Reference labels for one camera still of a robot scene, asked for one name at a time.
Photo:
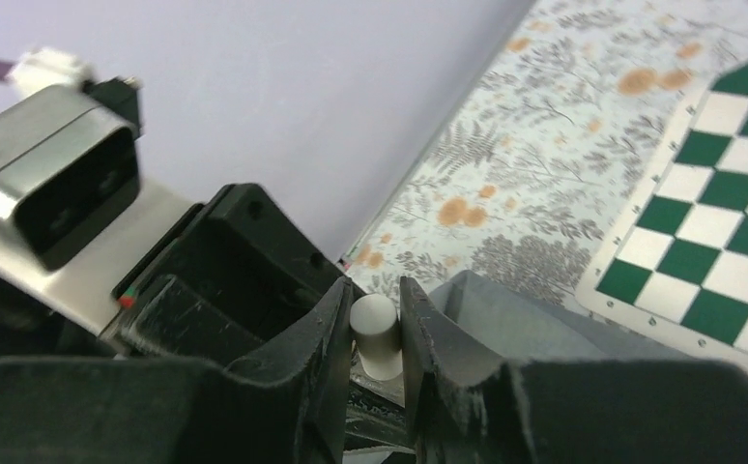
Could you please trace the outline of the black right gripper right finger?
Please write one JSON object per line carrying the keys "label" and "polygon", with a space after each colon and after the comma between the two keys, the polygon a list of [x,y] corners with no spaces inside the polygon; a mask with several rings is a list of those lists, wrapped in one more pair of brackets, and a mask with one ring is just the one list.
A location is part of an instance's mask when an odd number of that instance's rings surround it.
{"label": "black right gripper right finger", "polygon": [[748,375],[726,362],[507,359],[400,281],[421,463],[748,463]]}

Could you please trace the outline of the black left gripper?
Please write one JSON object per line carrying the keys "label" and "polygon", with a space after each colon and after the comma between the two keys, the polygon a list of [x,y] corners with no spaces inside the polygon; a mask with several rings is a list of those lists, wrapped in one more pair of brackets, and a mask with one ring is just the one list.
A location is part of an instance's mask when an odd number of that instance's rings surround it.
{"label": "black left gripper", "polygon": [[193,204],[114,288],[120,310],[101,339],[136,357],[227,365],[301,319],[345,275],[262,186],[226,185]]}

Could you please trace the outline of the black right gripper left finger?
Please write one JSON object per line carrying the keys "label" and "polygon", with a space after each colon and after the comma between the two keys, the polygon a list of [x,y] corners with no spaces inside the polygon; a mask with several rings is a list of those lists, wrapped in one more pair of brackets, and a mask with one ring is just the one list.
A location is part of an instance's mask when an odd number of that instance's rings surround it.
{"label": "black right gripper left finger", "polygon": [[0,463],[338,463],[354,286],[220,366],[200,358],[0,359]]}

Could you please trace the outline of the clear nail polish bottle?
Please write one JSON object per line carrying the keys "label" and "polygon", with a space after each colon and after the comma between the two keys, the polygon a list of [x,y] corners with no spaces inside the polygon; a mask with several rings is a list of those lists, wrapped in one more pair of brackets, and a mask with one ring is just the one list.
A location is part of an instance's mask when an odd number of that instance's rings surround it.
{"label": "clear nail polish bottle", "polygon": [[349,399],[350,406],[373,410],[385,408],[386,403],[395,407],[405,407],[403,375],[386,380],[375,380],[361,369],[353,369],[350,374]]}

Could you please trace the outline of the grey sleeved forearm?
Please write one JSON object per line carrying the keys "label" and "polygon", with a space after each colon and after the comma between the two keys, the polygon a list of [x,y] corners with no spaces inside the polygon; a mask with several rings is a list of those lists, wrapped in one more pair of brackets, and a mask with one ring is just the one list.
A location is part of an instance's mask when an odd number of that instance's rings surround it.
{"label": "grey sleeved forearm", "polygon": [[432,290],[429,299],[466,333],[505,358],[691,359],[654,340],[527,297],[471,271]]}

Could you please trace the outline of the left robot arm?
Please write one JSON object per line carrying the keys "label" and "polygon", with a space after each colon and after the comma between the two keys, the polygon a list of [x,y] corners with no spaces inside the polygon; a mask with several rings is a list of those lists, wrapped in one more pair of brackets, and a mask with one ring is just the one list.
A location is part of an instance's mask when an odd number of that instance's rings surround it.
{"label": "left robot arm", "polygon": [[206,203],[148,181],[44,188],[0,220],[0,352],[226,366],[341,275],[256,184]]}

